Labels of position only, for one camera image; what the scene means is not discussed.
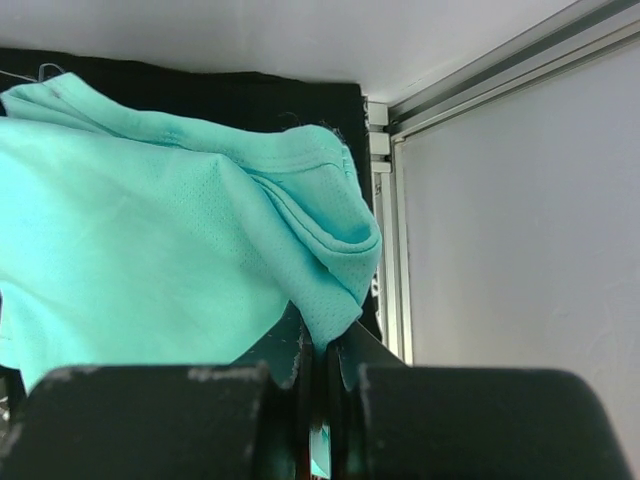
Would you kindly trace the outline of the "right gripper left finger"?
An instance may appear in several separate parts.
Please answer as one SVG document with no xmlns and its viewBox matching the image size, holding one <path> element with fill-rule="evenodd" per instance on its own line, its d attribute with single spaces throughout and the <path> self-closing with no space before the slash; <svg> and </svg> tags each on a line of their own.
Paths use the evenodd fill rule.
<svg viewBox="0 0 640 480">
<path fill-rule="evenodd" d="M 1 444 L 5 479 L 307 479 L 312 346 L 298 310 L 228 365 L 72 366 Z"/>
</svg>

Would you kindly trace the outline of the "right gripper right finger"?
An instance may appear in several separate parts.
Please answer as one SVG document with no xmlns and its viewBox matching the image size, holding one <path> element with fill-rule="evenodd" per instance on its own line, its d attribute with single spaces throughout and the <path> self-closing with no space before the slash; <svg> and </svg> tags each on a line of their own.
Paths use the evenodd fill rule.
<svg viewBox="0 0 640 480">
<path fill-rule="evenodd" d="M 335 479 L 628 479 L 609 418 L 554 369 L 409 366 L 362 325 L 326 352 Z"/>
</svg>

